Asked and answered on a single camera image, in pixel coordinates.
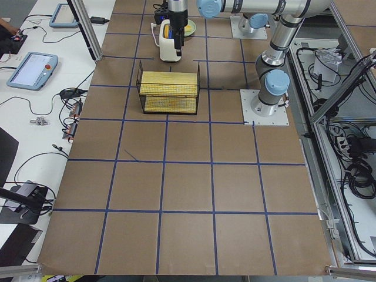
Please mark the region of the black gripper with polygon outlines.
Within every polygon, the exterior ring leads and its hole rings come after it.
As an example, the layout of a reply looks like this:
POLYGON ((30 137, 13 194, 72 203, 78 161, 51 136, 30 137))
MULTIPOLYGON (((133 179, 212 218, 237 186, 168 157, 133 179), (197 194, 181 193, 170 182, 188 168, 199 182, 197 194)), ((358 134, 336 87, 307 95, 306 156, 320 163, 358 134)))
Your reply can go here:
POLYGON ((184 46, 184 28, 188 24, 188 10, 170 11, 170 26, 174 32, 174 48, 177 56, 182 55, 184 46))

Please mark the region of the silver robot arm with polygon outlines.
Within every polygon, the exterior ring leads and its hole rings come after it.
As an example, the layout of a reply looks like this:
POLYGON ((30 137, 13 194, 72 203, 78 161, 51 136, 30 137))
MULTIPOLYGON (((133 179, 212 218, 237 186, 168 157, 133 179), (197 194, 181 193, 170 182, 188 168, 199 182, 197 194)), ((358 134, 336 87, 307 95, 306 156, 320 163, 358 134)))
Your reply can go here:
POLYGON ((269 117, 278 108, 281 97, 287 93, 290 85, 288 74, 280 69, 286 58, 286 52, 295 38, 304 18, 308 15, 308 6, 292 1, 271 1, 255 4, 252 1, 197 1, 200 15, 206 19, 215 18, 222 12, 243 14, 239 29, 252 33, 263 28, 268 15, 279 16, 276 30, 270 39, 269 47, 257 58, 256 71, 261 83, 258 96, 251 102, 254 113, 269 117))
MULTIPOLYGON (((264 63, 280 66, 303 19, 316 16, 326 10, 331 1, 197 1, 196 6, 204 18, 215 18, 222 12, 231 14, 272 14, 280 16, 269 47, 261 54, 264 63)), ((176 55, 182 54, 184 27, 187 25, 188 2, 169 1, 169 20, 176 55)))

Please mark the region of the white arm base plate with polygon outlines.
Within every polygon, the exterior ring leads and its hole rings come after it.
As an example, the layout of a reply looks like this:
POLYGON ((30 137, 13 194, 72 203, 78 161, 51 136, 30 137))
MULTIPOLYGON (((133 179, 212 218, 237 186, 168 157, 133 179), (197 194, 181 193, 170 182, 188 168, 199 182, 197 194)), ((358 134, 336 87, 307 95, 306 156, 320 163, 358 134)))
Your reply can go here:
POLYGON ((265 105, 259 100, 258 89, 241 89, 243 123, 247 126, 289 126, 283 98, 278 104, 265 105))

